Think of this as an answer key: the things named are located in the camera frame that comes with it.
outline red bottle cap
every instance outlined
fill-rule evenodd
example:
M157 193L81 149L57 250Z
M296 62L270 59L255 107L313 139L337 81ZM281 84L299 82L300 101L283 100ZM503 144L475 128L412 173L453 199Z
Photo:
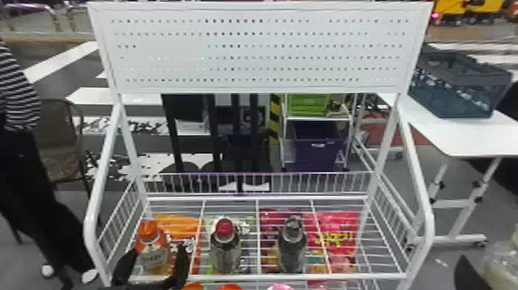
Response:
M232 238L234 224L228 218L222 218L216 223L216 237L220 240Z

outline wicker chair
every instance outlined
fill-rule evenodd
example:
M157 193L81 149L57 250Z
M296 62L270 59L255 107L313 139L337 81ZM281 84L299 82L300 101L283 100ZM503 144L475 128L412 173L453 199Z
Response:
M72 117L79 118L79 125L74 126ZM65 99L43 99L41 119L34 129L34 136L39 155L52 184L81 180L86 194L90 198L90 181L86 176L85 153L96 166L88 151L82 148L82 111ZM12 226L18 243L22 240Z

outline black pants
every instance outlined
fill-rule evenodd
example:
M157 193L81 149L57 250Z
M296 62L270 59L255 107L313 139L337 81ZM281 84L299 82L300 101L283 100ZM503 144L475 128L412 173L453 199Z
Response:
M82 239L82 224L54 190L31 133L3 129L0 115L0 212L31 237L50 264L78 272L94 268Z

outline black chair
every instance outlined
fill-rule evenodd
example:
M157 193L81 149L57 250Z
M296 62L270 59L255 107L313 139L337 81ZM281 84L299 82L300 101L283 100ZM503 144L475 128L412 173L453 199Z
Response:
M518 82L513 83L506 92L502 101L496 108L501 113L508 117L518 120ZM491 162L487 158L468 159L473 168L480 173L484 173ZM500 185L504 186L508 191L518 196L518 182L516 182L516 175L518 174L518 158L505 158L502 160L498 169L496 169L493 179Z
M456 290L491 290L465 255L457 261L453 281Z

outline dark gray water bottle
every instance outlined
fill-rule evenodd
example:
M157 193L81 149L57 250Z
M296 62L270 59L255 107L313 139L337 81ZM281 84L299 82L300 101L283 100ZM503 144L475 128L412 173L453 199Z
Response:
M292 215L280 230L277 242L277 264L285 273L302 273L306 263L308 237L301 216Z
M216 231L210 236L209 256L216 272L237 272L241 259L241 241L239 232L230 219L224 217L216 223Z

